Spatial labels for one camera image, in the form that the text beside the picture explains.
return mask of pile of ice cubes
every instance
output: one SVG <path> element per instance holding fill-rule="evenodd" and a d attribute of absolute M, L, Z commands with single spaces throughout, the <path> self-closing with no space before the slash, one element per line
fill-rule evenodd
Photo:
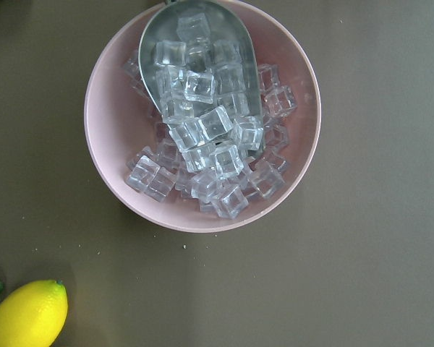
<path fill-rule="evenodd" d="M 157 42 L 154 51 L 161 114 L 151 107 L 147 116 L 157 148 L 144 147 L 129 160 L 126 183 L 159 202 L 175 189 L 182 199 L 197 200 L 202 212 L 235 218 L 285 184 L 284 119 L 297 105 L 277 66 L 261 64 L 263 115 L 250 115 L 238 42 L 212 41 L 203 13 L 180 17 L 176 32 L 180 41 Z M 134 51 L 123 69 L 148 98 L 137 57 Z M 264 141 L 262 155 L 250 156 Z"/>

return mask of yellow lemon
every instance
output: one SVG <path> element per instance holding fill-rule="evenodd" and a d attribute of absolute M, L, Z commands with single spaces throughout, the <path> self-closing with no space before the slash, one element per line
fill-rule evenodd
<path fill-rule="evenodd" d="M 66 315 L 66 288 L 61 282 L 30 282 L 0 304 L 0 347 L 49 347 Z"/>

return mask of silver scoop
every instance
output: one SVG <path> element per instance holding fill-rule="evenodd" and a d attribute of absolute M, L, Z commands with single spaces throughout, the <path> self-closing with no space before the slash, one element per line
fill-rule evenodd
<path fill-rule="evenodd" d="M 157 109 L 159 98 L 156 87 L 156 66 L 153 61 L 156 43 L 162 40 L 178 41 L 176 33 L 178 18 L 185 13 L 202 12 L 209 22 L 211 39 L 236 40 L 242 57 L 244 82 L 246 84 L 247 102 L 251 116 L 262 120 L 262 105 L 260 101 L 259 79 L 254 47 L 247 28 L 233 12 L 209 0 L 166 1 L 167 6 L 156 13 L 146 25 L 140 39 L 138 62 L 140 73 Z"/>

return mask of gray table surface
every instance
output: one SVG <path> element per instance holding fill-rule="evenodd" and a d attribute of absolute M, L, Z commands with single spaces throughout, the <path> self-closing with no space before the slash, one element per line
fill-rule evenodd
<path fill-rule="evenodd" d="M 93 65 L 155 1 L 0 0 L 0 276 L 64 281 L 56 347 L 434 347 L 434 1 L 248 2 L 310 57 L 320 141 L 272 213 L 194 235 L 123 206 L 85 141 Z"/>

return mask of bowl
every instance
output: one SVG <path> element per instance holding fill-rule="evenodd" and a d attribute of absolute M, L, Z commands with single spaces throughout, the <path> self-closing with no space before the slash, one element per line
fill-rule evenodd
<path fill-rule="evenodd" d="M 148 20 L 164 6 L 156 5 L 128 22 L 108 43 L 93 68 L 85 96 L 85 135 L 93 162 L 102 179 L 128 208 L 166 228 L 192 233 L 215 233 L 244 226 L 263 217 L 296 188 L 315 152 L 320 134 L 320 93 L 312 65 L 293 35 L 274 18 L 241 1 L 220 1 L 246 25 L 259 64 L 278 64 L 282 85 L 289 85 L 297 110 L 287 117 L 290 143 L 281 154 L 291 163 L 286 184 L 268 200 L 251 202 L 235 219 L 202 213 L 194 200 L 183 200 L 173 190 L 165 202 L 156 202 L 124 182 L 126 162 L 155 142 L 149 107 L 130 87 L 122 65 L 138 47 Z"/>

